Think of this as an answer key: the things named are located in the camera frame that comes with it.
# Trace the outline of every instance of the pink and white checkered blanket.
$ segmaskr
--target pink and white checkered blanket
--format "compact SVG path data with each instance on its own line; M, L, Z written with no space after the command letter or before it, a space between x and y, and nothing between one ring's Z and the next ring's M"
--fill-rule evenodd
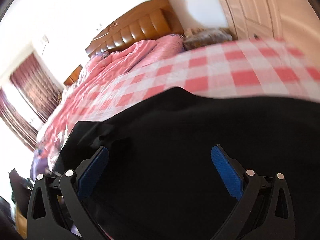
M180 53L135 68L107 82L101 70L81 93L73 93L45 132L52 167L58 133L78 121L103 121L130 106L179 86L211 98L271 95L320 101L320 72L281 40L244 40Z

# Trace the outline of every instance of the white wall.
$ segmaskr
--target white wall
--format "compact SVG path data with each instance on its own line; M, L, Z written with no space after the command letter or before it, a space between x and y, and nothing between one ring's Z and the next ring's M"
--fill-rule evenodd
M20 176L29 178L33 153L11 132L1 118L0 131L0 195L13 205L8 173L16 169Z
M0 22L0 75L31 41L59 82L88 60L85 48L101 23L109 25L146 0L14 0ZM170 0L184 28L227 26L218 0Z

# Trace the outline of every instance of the maroon curtain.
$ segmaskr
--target maroon curtain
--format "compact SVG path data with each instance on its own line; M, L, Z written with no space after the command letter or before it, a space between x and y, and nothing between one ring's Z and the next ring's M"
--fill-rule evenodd
M3 89L0 89L0 117L30 151L35 150L38 131L10 104Z
M59 104L61 91L42 69L34 54L12 73L10 81L38 117L46 122Z

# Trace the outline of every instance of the wooden headboard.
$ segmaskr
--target wooden headboard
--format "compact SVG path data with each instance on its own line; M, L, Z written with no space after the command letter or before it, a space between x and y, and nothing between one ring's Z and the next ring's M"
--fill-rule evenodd
M183 34L181 23L168 0L150 0L139 4L112 22L93 38L87 55L108 50L124 50L135 42L156 40L168 34Z

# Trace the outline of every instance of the purple fabric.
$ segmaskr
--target purple fabric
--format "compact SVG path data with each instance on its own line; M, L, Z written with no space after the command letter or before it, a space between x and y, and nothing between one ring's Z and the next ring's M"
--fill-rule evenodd
M48 168L48 159L47 158L39 158L39 151L40 149L36 149L34 151L34 157L31 164L30 169L30 178L33 181L36 181L36 176L40 173L45 174L45 169Z

